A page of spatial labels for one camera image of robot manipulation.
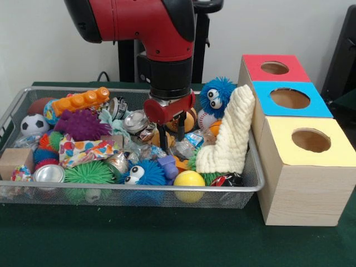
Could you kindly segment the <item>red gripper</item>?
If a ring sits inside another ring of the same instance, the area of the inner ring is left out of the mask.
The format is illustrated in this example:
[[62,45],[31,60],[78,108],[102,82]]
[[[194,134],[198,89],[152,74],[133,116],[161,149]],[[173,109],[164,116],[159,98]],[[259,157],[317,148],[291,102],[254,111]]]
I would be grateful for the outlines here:
[[[186,111],[193,107],[195,94],[191,91],[187,96],[174,100],[160,100],[150,96],[144,103],[144,112],[147,118],[157,124],[166,124],[174,117],[179,116],[177,127],[177,139],[182,141],[185,135]],[[164,125],[158,125],[160,147],[167,152],[168,141]]]

